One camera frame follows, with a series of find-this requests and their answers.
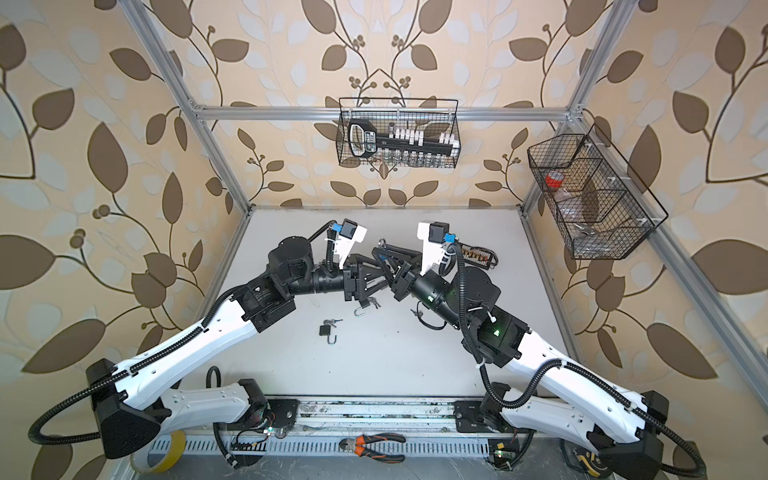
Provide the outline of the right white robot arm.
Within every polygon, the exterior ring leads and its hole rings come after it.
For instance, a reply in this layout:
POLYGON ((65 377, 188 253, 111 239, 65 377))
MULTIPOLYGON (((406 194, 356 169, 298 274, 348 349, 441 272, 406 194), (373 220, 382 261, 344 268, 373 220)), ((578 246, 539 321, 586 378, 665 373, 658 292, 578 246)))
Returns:
POLYGON ((460 243, 437 249, 457 268, 452 280, 414 250, 381 243, 372 255, 396 300, 412 296, 461 332, 503 422, 579 445, 625 479, 706 475, 698 450, 667 427, 663 395, 613 385, 500 308, 500 289, 466 263, 460 243))

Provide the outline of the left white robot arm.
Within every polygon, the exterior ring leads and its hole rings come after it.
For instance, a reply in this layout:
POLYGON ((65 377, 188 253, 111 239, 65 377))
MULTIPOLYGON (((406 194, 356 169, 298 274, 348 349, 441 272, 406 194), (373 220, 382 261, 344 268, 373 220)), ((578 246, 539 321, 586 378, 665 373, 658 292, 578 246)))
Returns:
POLYGON ((172 387, 292 313, 299 295, 341 292, 347 301, 365 301, 372 290, 369 281, 388 281, 386 263, 380 248, 365 256, 351 253, 352 244, 343 236, 336 238, 330 261, 316 264, 309 239, 282 240, 269 252, 262 274, 226 290, 192 326, 128 360, 92 364, 87 370, 88 387, 36 419, 29 428, 29 440, 41 446, 98 440, 107 458, 119 459, 170 431, 261 422, 267 400, 253 379, 181 393, 172 387), (64 436, 44 433, 49 421, 83 400, 91 402, 96 431, 64 436))

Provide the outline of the black padlock open shackle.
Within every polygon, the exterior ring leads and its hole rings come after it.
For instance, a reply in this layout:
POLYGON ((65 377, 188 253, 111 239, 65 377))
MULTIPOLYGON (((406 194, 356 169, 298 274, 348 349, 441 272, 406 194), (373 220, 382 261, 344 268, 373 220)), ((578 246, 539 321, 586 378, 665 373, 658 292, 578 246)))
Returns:
POLYGON ((325 338, 328 345, 335 345, 337 335, 334 333, 335 326, 332 324, 323 324, 319 327, 318 334, 325 338))

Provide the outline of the black parallel charging board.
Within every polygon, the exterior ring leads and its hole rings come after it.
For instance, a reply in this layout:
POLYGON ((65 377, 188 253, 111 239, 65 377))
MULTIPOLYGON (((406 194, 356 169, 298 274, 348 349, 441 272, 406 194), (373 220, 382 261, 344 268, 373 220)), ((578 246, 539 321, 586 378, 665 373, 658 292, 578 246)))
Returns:
POLYGON ((478 268, 491 270, 499 264, 499 258, 493 250, 467 244, 461 244, 461 250, 464 261, 478 268))

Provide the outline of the yellow black tape measure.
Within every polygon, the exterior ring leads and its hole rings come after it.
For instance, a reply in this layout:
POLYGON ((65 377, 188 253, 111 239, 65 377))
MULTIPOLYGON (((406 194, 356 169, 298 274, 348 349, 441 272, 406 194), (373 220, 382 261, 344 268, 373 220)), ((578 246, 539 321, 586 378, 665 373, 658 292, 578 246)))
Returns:
POLYGON ((574 457, 576 458, 579 466, 588 475, 597 478, 604 479, 611 475, 611 470, 607 468, 599 459, 599 457, 588 450, 573 450, 574 457))

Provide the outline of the black socket holder rail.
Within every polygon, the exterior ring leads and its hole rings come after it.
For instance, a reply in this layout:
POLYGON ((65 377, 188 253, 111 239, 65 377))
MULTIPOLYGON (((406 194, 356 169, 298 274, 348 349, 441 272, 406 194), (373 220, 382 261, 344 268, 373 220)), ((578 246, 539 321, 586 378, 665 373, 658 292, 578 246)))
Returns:
POLYGON ((353 119, 346 127, 346 142, 353 156, 370 158, 379 155, 387 158, 457 158, 461 143, 452 134, 440 133, 437 138, 428 137, 425 130, 387 126, 379 133, 371 121, 353 119))

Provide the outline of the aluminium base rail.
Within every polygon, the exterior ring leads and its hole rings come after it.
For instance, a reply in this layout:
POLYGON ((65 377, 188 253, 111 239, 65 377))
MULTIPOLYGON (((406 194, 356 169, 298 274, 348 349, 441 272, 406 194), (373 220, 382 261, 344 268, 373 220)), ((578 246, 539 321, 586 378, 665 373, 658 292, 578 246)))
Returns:
POLYGON ((481 422, 477 396, 272 395, 272 436, 355 437, 392 432, 406 437, 514 438, 526 429, 493 430, 481 422))

